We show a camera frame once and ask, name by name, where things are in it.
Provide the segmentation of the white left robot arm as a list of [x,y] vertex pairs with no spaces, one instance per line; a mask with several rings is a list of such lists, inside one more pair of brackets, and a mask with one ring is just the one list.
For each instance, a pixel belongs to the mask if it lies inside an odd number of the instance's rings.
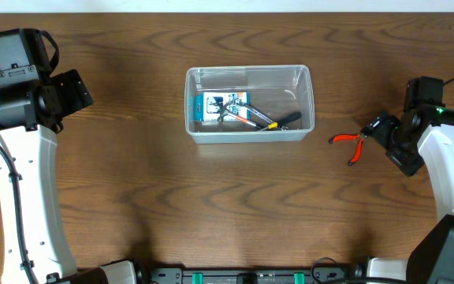
[[55,158],[61,120],[93,99],[73,69],[0,85],[0,205],[3,283],[139,283],[135,260],[79,271],[66,240]]

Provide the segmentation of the blue white screwdriver box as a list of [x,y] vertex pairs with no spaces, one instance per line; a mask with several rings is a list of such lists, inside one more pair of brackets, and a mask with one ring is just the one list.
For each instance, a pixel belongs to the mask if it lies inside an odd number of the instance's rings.
[[194,98],[193,117],[196,121],[215,122],[227,103],[226,109],[230,112],[242,118],[250,117],[248,110],[242,106],[250,103],[248,92],[202,92]]

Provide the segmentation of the silver ring wrench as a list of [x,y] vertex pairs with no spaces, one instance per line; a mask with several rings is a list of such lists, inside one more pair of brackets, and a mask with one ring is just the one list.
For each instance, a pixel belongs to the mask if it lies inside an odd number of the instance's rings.
[[262,130],[275,130],[275,129],[280,129],[280,130],[288,130],[287,126],[284,125],[278,125],[274,120],[269,118],[267,115],[259,111],[258,109],[254,108],[253,106],[249,105],[248,103],[241,102],[240,100],[236,100],[234,102],[235,105],[239,107],[244,107],[250,112],[252,112],[255,116],[261,118],[263,121],[268,123],[268,126],[262,128]]

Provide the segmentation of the yellow black screwdriver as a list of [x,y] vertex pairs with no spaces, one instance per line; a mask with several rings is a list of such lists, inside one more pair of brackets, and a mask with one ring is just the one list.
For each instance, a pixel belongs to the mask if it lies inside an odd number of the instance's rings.
[[285,118],[282,118],[279,121],[270,123],[268,126],[262,128],[261,131],[280,129],[282,126],[285,126],[288,123],[294,122],[300,118],[302,118],[302,114],[299,111],[293,112],[293,113],[289,114],[288,116],[286,116]]

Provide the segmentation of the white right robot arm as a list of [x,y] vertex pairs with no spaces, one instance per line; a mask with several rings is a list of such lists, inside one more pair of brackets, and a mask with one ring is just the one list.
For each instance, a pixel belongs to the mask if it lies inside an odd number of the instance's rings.
[[407,108],[393,130],[388,154],[410,170],[409,154],[424,162],[430,177],[437,224],[407,259],[368,261],[368,283],[454,283],[454,110],[423,104]]

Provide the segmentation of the orange black pen tool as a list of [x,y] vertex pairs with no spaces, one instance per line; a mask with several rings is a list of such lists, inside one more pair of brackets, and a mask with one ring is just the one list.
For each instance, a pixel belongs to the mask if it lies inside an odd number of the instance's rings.
[[262,129],[262,126],[260,124],[257,124],[256,122],[251,121],[249,118],[244,118],[244,117],[242,117],[242,116],[240,116],[238,114],[234,114],[232,111],[230,111],[229,110],[230,106],[236,106],[234,104],[234,102],[235,101],[230,101],[230,102],[224,104],[221,107],[220,114],[219,114],[219,117],[217,119],[217,121],[220,124],[223,123],[225,117],[231,117],[231,118],[234,118],[237,121],[243,122],[245,125],[249,125],[249,126],[255,127],[257,129]]

